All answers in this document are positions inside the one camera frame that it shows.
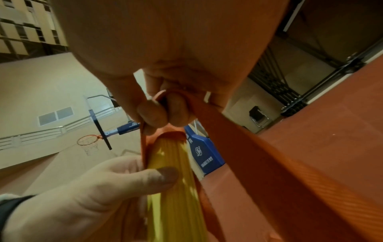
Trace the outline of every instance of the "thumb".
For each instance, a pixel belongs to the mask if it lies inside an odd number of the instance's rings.
[[[147,169],[131,174],[119,174],[119,199],[160,193],[171,188],[178,179],[175,167]]]

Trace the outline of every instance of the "fingernail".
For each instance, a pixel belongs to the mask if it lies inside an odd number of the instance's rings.
[[[158,172],[161,173],[164,183],[174,183],[178,179],[178,170],[175,167],[162,167]]]

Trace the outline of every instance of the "blue padding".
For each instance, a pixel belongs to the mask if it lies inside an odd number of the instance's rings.
[[[189,126],[185,126],[185,132],[192,156],[205,175],[225,164],[209,138],[195,134]]]
[[[126,133],[129,133],[129,132],[135,131],[135,130],[137,130],[139,128],[140,128],[140,124],[139,123],[131,121],[131,122],[127,123],[127,124],[124,124],[124,125],[118,127],[117,130],[118,130],[118,134],[121,135],[121,134],[126,134]]]

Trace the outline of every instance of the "logo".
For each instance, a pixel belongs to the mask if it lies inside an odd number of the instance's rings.
[[[201,150],[201,148],[199,146],[197,146],[195,148],[195,152],[197,153],[197,156],[201,156],[202,155],[202,150]]]

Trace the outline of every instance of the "black sleeve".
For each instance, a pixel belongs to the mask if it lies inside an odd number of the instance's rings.
[[[12,214],[12,212],[19,206],[22,202],[34,197],[34,195],[26,196],[26,197],[19,197],[9,200],[3,200],[0,202],[0,242],[2,241],[2,235],[5,223],[7,222],[9,216]]]

